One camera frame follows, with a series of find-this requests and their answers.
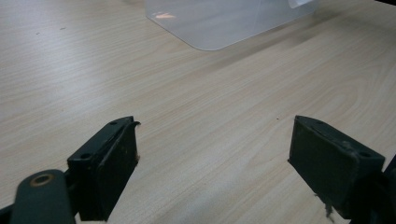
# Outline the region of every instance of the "black mechanical part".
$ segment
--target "black mechanical part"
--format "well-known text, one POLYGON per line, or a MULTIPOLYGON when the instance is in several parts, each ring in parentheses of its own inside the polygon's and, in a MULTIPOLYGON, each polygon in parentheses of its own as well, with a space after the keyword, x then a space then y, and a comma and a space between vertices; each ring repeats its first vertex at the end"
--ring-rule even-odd
POLYGON ((384 161, 320 120, 295 118, 290 164, 326 207, 354 224, 396 223, 394 192, 390 197, 396 179, 381 172, 384 161))
POLYGON ((132 117, 113 120, 67 159, 81 220, 108 220, 139 161, 138 124, 132 117))
POLYGON ((47 170, 25 178, 18 186, 11 223, 75 223, 64 173, 47 170))
POLYGON ((69 170, 25 178, 15 203, 0 210, 0 223, 75 223, 108 220, 138 164, 133 117, 109 122, 68 160, 69 170))
POLYGON ((375 0, 375 1, 396 6, 396 1, 395 0, 375 0))

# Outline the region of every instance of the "transparent plastic tray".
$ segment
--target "transparent plastic tray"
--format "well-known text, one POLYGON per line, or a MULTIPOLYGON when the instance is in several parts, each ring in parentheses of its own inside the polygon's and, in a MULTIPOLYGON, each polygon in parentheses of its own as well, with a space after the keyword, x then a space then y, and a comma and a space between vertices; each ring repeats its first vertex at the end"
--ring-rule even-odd
POLYGON ((215 50, 314 12, 318 0, 145 0, 146 15, 197 49, 215 50))

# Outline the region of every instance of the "wooden table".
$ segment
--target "wooden table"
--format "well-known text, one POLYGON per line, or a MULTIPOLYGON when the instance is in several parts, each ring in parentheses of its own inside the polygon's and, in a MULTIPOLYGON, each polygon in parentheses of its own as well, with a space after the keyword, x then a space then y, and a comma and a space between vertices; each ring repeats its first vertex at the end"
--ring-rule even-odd
MULTIPOLYGON (((133 115, 141 160, 109 223, 332 223, 287 163, 295 115, 396 148, 396 7, 323 0, 218 51, 143 0, 0 2, 0 205, 107 122, 133 115)), ((347 223, 333 214, 335 223, 347 223)))

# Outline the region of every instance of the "bolt hole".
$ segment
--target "bolt hole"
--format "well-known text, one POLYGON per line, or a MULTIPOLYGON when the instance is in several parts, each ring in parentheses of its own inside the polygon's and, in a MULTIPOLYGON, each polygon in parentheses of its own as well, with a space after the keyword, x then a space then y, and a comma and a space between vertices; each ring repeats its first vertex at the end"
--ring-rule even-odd
POLYGON ((371 157, 371 155, 367 152, 360 152, 359 154, 363 157, 371 157))
POLYGON ((36 176, 30 182, 30 186, 32 186, 32 187, 40 187, 40 186, 46 185, 53 179, 53 177, 54 176, 52 174, 44 174, 44 175, 36 176))
POLYGON ((88 159, 91 156, 90 153, 84 153, 80 156, 80 158, 82 158, 83 160, 88 159))

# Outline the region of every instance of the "light wood tabletop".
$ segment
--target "light wood tabletop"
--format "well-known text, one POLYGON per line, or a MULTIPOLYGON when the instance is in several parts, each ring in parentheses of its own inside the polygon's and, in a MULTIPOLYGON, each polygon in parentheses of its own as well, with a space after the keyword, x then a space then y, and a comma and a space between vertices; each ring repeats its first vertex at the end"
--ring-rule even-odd
POLYGON ((0 206, 113 119, 141 156, 109 223, 348 223, 288 164, 295 115, 396 148, 396 7, 323 0, 225 49, 194 49, 143 0, 0 1, 0 206))

